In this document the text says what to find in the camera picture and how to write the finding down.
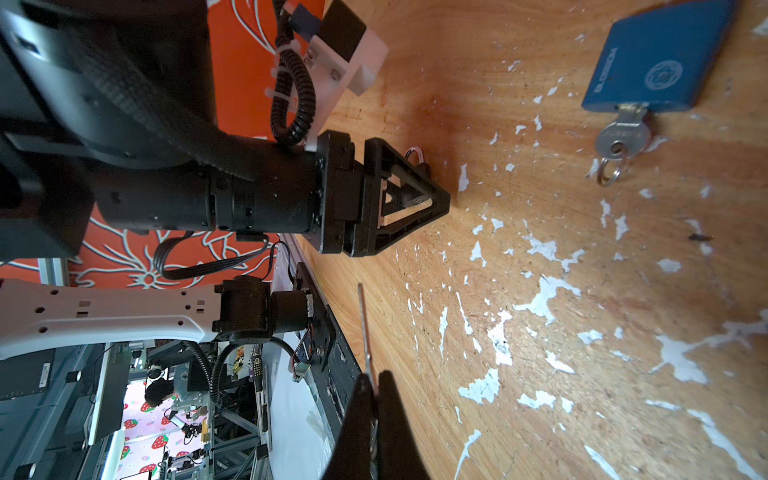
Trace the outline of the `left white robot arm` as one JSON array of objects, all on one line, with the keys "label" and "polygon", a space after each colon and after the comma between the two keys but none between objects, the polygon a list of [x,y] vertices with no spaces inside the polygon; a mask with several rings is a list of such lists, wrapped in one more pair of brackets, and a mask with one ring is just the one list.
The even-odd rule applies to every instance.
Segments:
[{"label": "left white robot arm", "polygon": [[315,16],[277,1],[268,140],[217,125],[203,1],[5,1],[1,5],[1,257],[70,258],[93,210],[115,227],[169,230],[166,279],[239,258],[167,269],[199,231],[266,245],[301,234],[321,253],[373,256],[445,216],[427,164],[386,141],[324,124],[363,93],[387,46],[349,7]]}]

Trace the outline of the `black padlock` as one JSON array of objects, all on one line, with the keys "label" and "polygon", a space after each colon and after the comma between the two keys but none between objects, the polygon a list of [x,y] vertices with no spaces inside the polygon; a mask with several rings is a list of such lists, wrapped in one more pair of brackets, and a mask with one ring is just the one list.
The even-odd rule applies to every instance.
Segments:
[{"label": "black padlock", "polygon": [[405,160],[422,176],[431,177],[430,165],[426,162],[423,150],[418,146],[410,147],[404,154]]}]

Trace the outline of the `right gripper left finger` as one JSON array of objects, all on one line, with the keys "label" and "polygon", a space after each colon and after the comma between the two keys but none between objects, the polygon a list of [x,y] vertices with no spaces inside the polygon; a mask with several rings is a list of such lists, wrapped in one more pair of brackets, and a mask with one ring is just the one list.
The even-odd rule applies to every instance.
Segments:
[{"label": "right gripper left finger", "polygon": [[322,480],[369,479],[376,398],[370,378],[358,376]]}]

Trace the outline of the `blue padlock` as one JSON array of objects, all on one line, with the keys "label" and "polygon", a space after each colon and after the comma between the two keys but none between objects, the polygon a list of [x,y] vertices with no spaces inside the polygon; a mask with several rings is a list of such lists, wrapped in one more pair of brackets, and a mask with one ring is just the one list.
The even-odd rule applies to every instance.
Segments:
[{"label": "blue padlock", "polygon": [[582,108],[692,109],[732,23],[736,1],[685,1],[615,22]]}]

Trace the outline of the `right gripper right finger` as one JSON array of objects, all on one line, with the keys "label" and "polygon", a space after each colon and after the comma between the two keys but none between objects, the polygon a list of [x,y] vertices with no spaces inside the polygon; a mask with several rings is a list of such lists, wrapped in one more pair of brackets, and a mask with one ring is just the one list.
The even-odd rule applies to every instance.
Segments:
[{"label": "right gripper right finger", "polygon": [[394,375],[388,370],[378,377],[377,418],[378,478],[429,479]]}]

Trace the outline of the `small key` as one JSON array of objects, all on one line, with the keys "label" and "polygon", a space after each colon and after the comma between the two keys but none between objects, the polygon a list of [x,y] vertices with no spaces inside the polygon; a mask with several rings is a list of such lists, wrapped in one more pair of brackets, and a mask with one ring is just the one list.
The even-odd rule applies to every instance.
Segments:
[{"label": "small key", "polygon": [[630,161],[646,149],[652,139],[646,120],[648,114],[646,105],[619,105],[617,118],[599,133],[595,142],[600,158],[596,173],[599,186],[609,187],[616,183]]}]

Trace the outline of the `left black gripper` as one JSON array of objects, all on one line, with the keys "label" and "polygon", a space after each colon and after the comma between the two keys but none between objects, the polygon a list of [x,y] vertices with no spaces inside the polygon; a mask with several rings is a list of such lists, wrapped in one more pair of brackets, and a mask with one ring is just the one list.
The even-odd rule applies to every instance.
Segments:
[{"label": "left black gripper", "polygon": [[365,141],[364,168],[373,177],[376,206],[380,210],[405,210],[431,203],[429,208],[390,225],[378,227],[378,210],[363,208],[363,165],[355,160],[349,134],[322,133],[315,160],[318,211],[308,241],[318,253],[374,256],[450,211],[450,194],[430,178],[429,167],[411,164],[383,139]]}]

